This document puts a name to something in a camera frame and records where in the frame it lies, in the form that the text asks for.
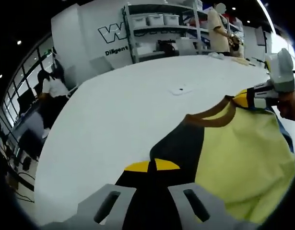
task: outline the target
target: yellow shirt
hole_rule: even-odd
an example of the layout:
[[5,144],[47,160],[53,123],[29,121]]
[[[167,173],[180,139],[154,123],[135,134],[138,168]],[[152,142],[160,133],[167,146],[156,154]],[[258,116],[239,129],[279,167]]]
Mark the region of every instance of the yellow shirt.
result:
[[208,30],[211,49],[215,52],[229,52],[228,39],[213,30],[215,27],[218,26],[221,27],[220,30],[225,32],[223,23],[218,12],[215,9],[211,9],[208,13]]

